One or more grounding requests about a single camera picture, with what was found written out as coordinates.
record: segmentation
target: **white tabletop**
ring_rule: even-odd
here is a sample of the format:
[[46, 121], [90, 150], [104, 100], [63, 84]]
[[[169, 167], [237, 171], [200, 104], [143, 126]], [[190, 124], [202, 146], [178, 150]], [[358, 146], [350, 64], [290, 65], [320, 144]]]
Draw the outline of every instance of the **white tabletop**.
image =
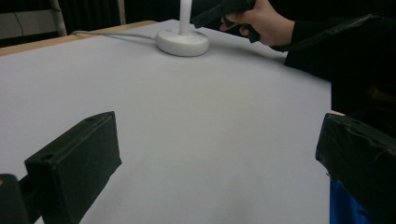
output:
[[200, 31], [210, 48], [196, 58], [107, 36], [0, 57], [0, 173], [22, 178], [33, 153], [115, 111], [123, 164], [81, 223], [329, 223], [315, 151], [330, 83], [260, 43]]

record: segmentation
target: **round base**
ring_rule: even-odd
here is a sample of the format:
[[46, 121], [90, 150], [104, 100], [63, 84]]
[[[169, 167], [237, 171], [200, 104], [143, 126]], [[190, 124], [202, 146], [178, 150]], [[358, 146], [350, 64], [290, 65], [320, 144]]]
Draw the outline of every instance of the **round base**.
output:
[[180, 57], [199, 56], [209, 49], [207, 36], [195, 31], [189, 31], [185, 35], [180, 35], [178, 30], [160, 31], [156, 41], [161, 50]]

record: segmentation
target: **hand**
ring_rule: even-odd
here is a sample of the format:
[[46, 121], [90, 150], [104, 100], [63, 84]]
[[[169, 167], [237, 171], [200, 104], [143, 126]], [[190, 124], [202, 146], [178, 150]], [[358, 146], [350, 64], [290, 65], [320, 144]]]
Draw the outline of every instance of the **hand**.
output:
[[[268, 0], [256, 0], [253, 9], [233, 13], [227, 15], [226, 18], [234, 22], [235, 25], [250, 24], [261, 35], [260, 42], [264, 45], [284, 46], [290, 44], [294, 21], [279, 15]], [[227, 31], [233, 27], [227, 27], [224, 20], [221, 22], [221, 31]], [[241, 27], [239, 32], [241, 35], [248, 36], [249, 30]]]

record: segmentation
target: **cable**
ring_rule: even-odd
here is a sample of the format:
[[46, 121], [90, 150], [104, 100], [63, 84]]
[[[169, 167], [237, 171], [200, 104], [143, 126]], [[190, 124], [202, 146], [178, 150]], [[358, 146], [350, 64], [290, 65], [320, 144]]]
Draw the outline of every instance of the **cable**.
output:
[[71, 35], [84, 34], [84, 35], [123, 35], [133, 36], [146, 39], [155, 39], [156, 35], [141, 35], [141, 34], [123, 34], [123, 33], [102, 33], [102, 32], [89, 32], [89, 31], [75, 31]]
[[18, 15], [16, 12], [14, 12], [15, 18], [17, 19], [18, 24], [20, 25], [21, 28], [21, 35], [24, 36], [24, 31], [23, 31], [23, 26], [21, 24], [20, 18], [18, 18]]

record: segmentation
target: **white stand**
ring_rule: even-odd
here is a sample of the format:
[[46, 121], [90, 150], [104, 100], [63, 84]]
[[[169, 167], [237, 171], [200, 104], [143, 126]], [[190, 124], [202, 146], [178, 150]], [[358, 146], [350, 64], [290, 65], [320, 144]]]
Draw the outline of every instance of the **white stand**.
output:
[[194, 57], [209, 49], [206, 35], [189, 30], [191, 5], [192, 0], [180, 1], [179, 29], [160, 31], [157, 34], [157, 46], [164, 52], [180, 57]]

